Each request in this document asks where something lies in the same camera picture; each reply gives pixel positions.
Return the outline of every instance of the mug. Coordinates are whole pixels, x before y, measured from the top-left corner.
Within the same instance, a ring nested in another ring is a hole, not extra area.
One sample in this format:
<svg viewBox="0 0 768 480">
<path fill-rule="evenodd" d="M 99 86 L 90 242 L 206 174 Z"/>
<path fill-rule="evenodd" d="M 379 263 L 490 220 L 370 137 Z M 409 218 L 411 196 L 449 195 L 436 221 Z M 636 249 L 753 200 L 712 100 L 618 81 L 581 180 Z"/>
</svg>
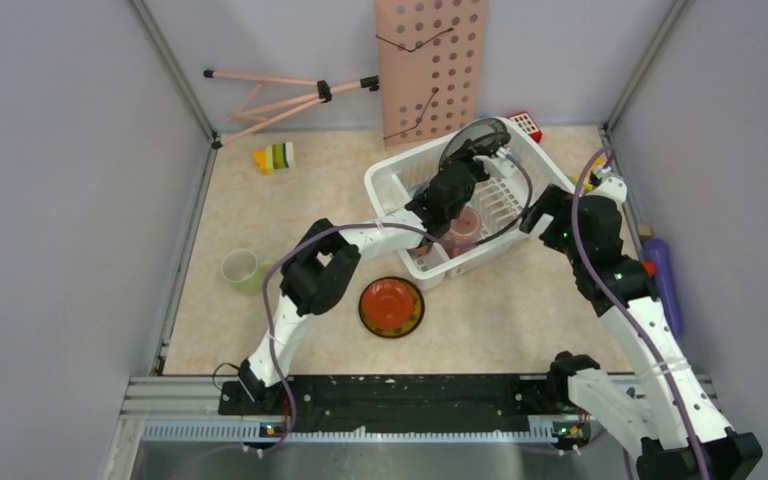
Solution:
<svg viewBox="0 0 768 480">
<path fill-rule="evenodd" d="M 234 250 L 225 256 L 219 271 L 232 287 L 243 295 L 254 296 L 263 289 L 263 279 L 275 262 L 258 261 L 251 250 Z"/>
</svg>

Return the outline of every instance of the table surface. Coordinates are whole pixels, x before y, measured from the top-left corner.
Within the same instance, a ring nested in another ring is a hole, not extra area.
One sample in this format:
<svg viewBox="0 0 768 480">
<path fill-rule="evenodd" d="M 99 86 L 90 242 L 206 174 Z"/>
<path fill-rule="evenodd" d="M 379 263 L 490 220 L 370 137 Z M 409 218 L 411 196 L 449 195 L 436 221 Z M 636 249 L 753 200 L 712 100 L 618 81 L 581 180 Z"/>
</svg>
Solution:
<svg viewBox="0 0 768 480">
<path fill-rule="evenodd" d="M 547 127 L 541 146 L 577 175 L 601 147 L 596 127 Z M 292 141 L 296 167 L 263 176 L 252 151 Z M 210 374 L 239 364 L 266 332 L 262 298 L 246 297 L 219 265 L 238 248 L 263 259 L 292 249 L 317 219 L 335 225 L 375 217 L 363 184 L 373 164 L 417 146 L 385 149 L 380 131 L 256 134 L 216 158 L 172 333 L 165 374 Z M 633 255 L 627 228 L 625 250 Z M 357 302 L 371 281 L 408 277 L 396 253 L 362 262 L 342 302 L 315 320 L 293 359 L 295 374 L 536 373 L 563 350 L 587 353 L 608 371 L 631 368 L 608 328 L 576 291 L 566 258 L 537 240 L 424 292 L 420 326 L 384 339 L 361 324 Z M 277 278 L 269 287 L 274 308 Z"/>
</svg>

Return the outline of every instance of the pegboard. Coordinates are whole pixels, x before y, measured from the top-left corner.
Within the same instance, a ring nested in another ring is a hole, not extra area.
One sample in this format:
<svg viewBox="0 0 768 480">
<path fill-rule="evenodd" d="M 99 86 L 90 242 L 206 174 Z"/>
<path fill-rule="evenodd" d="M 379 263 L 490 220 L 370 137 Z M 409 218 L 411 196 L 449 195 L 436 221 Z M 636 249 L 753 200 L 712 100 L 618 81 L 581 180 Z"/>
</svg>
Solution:
<svg viewBox="0 0 768 480">
<path fill-rule="evenodd" d="M 487 1 L 375 1 L 386 145 L 446 135 L 475 118 Z"/>
</svg>

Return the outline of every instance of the white dish rack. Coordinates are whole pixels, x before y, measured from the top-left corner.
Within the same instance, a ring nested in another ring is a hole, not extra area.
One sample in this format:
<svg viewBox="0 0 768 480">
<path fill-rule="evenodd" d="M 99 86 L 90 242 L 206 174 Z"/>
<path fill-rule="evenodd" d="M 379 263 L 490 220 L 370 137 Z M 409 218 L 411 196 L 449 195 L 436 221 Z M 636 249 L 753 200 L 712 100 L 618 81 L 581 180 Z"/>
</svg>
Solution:
<svg viewBox="0 0 768 480">
<path fill-rule="evenodd" d="M 508 148 L 514 150 L 522 160 L 522 166 L 531 177 L 534 193 L 532 203 L 550 183 L 572 192 L 572 182 L 561 172 L 540 146 L 517 125 L 506 118 L 499 118 L 505 123 L 511 134 Z M 404 207 L 414 193 L 425 185 L 437 173 L 438 163 L 443 149 L 456 134 L 432 140 L 429 143 L 408 150 L 400 155 L 373 165 L 364 176 L 366 191 L 375 208 L 375 214 L 384 216 Z M 519 170 L 507 162 L 493 178 L 475 187 L 475 193 L 467 204 L 481 217 L 481 237 L 485 238 L 504 228 L 523 209 L 528 196 L 528 186 Z M 531 235 L 543 231 L 544 219 Z M 505 253 L 514 242 L 528 238 L 512 228 L 493 241 L 473 248 L 453 259 L 438 244 L 431 251 L 418 257 L 400 250 L 399 257 L 408 268 L 410 276 L 421 290 L 428 290 L 439 285 L 446 273 L 459 275 L 486 263 Z"/>
</svg>

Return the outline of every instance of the purple bottle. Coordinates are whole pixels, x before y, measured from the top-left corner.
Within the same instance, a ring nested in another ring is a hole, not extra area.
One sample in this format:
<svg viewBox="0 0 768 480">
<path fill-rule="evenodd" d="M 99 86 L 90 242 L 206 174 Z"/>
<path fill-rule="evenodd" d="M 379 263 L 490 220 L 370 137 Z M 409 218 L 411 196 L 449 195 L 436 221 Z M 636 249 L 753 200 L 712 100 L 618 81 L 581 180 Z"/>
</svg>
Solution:
<svg viewBox="0 0 768 480">
<path fill-rule="evenodd" d="M 655 264 L 655 285 L 661 296 L 667 325 L 672 329 L 675 338 L 681 338 L 684 335 L 684 323 L 681 319 L 681 310 L 678 308 L 673 273 L 670 270 L 670 248 L 660 238 L 653 238 L 643 245 L 643 253 L 646 255 L 646 260 Z"/>
</svg>

